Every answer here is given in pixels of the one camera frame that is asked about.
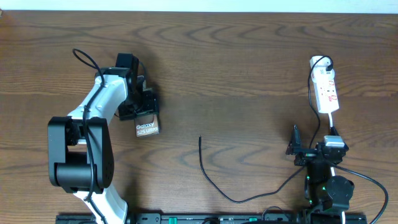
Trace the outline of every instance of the power strip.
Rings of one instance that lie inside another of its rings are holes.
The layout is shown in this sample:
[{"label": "power strip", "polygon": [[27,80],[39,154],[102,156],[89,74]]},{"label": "power strip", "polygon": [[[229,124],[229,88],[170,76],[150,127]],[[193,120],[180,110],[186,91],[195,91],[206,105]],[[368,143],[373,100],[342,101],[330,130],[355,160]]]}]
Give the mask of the power strip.
[{"label": "power strip", "polygon": [[[317,62],[322,56],[314,56],[310,60],[310,66]],[[319,113],[331,113],[338,110],[338,99],[335,86],[335,70],[327,71],[330,59],[321,59],[313,68],[311,78],[317,98]]]}]

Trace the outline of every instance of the white background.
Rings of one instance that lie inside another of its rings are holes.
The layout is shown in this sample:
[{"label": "white background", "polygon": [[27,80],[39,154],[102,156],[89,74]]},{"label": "white background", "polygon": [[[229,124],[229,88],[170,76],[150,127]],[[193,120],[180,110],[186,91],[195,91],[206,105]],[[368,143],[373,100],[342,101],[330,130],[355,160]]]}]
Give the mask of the white background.
[{"label": "white background", "polygon": [[3,10],[398,13],[398,0],[0,0]]}]

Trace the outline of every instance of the wooden table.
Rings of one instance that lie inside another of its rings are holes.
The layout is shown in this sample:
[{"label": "wooden table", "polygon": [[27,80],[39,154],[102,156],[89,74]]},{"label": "wooden table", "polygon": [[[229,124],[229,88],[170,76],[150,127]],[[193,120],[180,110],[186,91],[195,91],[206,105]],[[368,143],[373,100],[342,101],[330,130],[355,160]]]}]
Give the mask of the wooden table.
[{"label": "wooden table", "polygon": [[[161,134],[134,137],[134,123],[110,124],[115,184],[141,210],[165,213],[260,213],[271,205],[300,209],[302,172],[277,195],[244,204],[224,199],[209,176],[237,200],[273,191],[298,167],[285,150],[297,124],[308,144],[317,122],[308,106],[312,55],[335,61],[338,131],[350,147],[341,164],[389,191],[380,223],[398,222],[398,16],[171,12],[6,11],[0,19],[0,223],[54,223],[86,213],[53,187],[47,171],[47,123],[65,116],[93,86],[100,66],[132,52],[160,96]],[[327,116],[321,115],[321,141]],[[383,192],[359,177],[351,212],[372,220]]]}]

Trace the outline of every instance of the wood grain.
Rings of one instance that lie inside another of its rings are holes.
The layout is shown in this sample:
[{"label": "wood grain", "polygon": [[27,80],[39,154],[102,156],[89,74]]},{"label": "wood grain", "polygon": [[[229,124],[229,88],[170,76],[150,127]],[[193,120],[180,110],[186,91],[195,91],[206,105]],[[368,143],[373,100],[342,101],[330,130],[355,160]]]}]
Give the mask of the wood grain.
[{"label": "wood grain", "polygon": [[[160,95],[162,132],[138,139],[133,122],[112,121],[114,184],[131,205],[166,213],[249,212],[307,206],[303,174],[278,193],[236,205],[202,176],[241,200],[275,190],[298,167],[284,152],[293,124],[309,142],[308,60],[335,61],[340,110],[334,122],[350,151],[343,166],[374,177],[390,194],[380,223],[398,215],[398,16],[363,14],[6,11],[0,19],[0,223],[54,223],[88,212],[53,187],[47,123],[73,110],[93,85],[76,47],[101,66],[118,52],[145,63]],[[321,139],[327,132],[322,116]],[[371,220],[383,194],[355,183],[351,212]]]}]

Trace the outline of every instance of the wooden surface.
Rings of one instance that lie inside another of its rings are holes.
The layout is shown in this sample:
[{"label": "wooden surface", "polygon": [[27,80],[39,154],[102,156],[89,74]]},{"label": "wooden surface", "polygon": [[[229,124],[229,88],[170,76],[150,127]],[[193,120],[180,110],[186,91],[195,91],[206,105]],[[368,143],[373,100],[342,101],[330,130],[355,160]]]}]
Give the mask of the wooden surface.
[{"label": "wooden surface", "polygon": [[[109,127],[113,182],[133,206],[165,213],[249,212],[271,205],[307,206],[301,173],[277,195],[236,205],[203,177],[198,137],[209,176],[237,200],[273,191],[298,167],[285,155],[293,124],[305,144],[316,127],[308,106],[309,59],[335,61],[339,133],[350,147],[341,164],[374,177],[390,194],[380,223],[398,215],[398,16],[350,14],[210,14],[161,12],[7,11],[0,19],[0,223],[54,223],[59,213],[88,212],[53,187],[47,170],[47,123],[65,116],[93,86],[94,70],[118,52],[145,63],[160,95],[162,131],[134,137],[134,123]],[[322,130],[327,133],[327,116]],[[372,220],[383,193],[355,183],[351,212]]]}]

